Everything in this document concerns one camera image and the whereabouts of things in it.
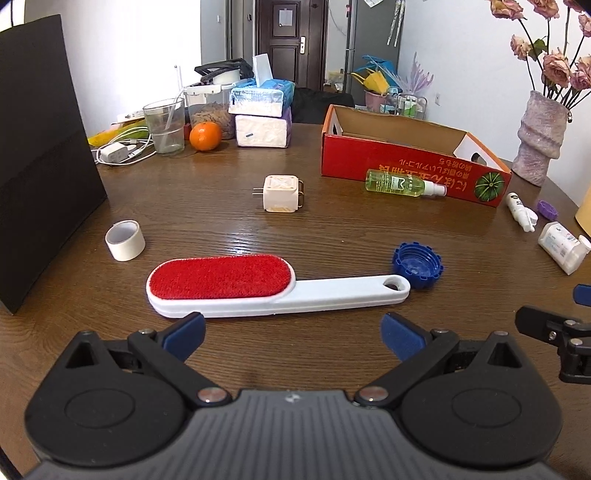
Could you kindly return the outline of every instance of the white medicine bottle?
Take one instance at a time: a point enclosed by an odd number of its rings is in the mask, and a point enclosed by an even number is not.
[[[591,251],[591,242],[585,236],[580,235],[578,239],[575,238],[558,222],[546,224],[538,243],[554,258],[567,275],[577,270],[585,256]]]

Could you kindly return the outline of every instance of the cardboard box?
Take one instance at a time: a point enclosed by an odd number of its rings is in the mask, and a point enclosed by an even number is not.
[[[322,129],[322,175],[365,181],[370,169],[411,173],[447,196],[496,207],[511,171],[474,135],[404,116],[331,105]]]

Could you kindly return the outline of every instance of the blue gripper pad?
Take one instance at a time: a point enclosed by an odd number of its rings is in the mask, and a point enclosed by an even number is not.
[[[591,285],[577,285],[573,289],[573,300],[579,305],[591,307]]]
[[[162,348],[184,362],[205,340],[205,318],[195,315],[162,342]]]
[[[389,313],[382,318],[379,331],[384,345],[392,350],[401,362],[427,346],[427,342],[420,334],[390,316]]]

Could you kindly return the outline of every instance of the paper note on door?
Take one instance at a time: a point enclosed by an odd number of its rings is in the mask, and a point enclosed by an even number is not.
[[[292,10],[279,10],[279,26],[290,27],[293,25],[293,12]]]

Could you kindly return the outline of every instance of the red lint brush pad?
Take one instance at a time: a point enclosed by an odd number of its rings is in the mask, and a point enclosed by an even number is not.
[[[288,264],[274,255],[185,258],[156,268],[148,281],[162,300],[246,299],[269,297],[291,282]]]

